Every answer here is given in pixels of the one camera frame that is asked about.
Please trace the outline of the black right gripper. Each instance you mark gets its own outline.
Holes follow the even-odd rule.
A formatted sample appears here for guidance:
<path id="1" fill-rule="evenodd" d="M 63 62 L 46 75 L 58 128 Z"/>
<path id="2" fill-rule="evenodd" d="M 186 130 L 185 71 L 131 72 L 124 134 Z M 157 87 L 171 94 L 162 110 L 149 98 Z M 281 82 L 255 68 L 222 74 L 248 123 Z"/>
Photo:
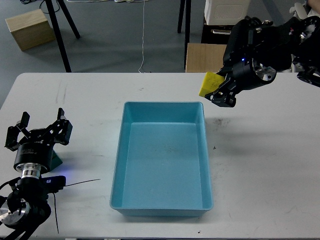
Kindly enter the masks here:
<path id="1" fill-rule="evenodd" d="M 233 108 L 236 104 L 236 91 L 268 85 L 275 80 L 277 71 L 253 58 L 243 58 L 233 67 L 223 66 L 216 74 L 217 79 L 224 82 L 217 90 L 206 94 L 205 98 L 219 107 Z"/>

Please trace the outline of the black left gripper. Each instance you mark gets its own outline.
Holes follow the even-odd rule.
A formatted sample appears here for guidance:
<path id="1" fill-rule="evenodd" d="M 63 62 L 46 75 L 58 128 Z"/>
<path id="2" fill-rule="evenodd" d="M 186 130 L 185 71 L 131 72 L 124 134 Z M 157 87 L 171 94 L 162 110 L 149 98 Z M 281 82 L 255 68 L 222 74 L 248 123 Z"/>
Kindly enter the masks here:
<path id="1" fill-rule="evenodd" d="M 26 164 L 40 166 L 42 173 L 50 172 L 54 144 L 66 146 L 70 142 L 73 126 L 65 117 L 65 111 L 60 107 L 57 119 L 50 125 L 49 130 L 27 130 L 30 115 L 24 111 L 21 120 L 15 126 L 7 129 L 5 147 L 17 150 L 13 168 L 21 172 Z M 24 137 L 18 142 L 19 133 Z"/>

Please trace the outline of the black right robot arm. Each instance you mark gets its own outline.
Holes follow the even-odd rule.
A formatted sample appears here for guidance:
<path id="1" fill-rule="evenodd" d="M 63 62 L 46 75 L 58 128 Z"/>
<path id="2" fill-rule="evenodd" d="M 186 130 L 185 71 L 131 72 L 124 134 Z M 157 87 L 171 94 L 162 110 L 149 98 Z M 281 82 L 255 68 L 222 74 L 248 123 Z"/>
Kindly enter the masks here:
<path id="1" fill-rule="evenodd" d="M 292 17 L 280 26 L 245 17 L 231 30 L 218 73 L 207 72 L 199 95 L 219 107 L 234 107 L 236 95 L 274 81 L 291 66 L 298 79 L 320 85 L 320 18 Z"/>

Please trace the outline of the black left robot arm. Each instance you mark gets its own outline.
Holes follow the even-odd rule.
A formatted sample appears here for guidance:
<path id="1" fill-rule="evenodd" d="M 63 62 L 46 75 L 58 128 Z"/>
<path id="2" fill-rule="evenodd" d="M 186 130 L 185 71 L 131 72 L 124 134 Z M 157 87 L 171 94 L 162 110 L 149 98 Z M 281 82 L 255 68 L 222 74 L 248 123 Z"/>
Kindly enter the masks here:
<path id="1" fill-rule="evenodd" d="M 15 126 L 7 129 L 5 147 L 16 152 L 13 168 L 21 173 L 1 185 L 12 192 L 0 198 L 0 223 L 12 233 L 7 240 L 27 240 L 51 215 L 49 194 L 66 186 L 63 175 L 43 177 L 63 162 L 54 151 L 55 144 L 69 144 L 73 126 L 58 109 L 57 119 L 46 128 L 28 130 L 30 115 L 25 111 Z"/>

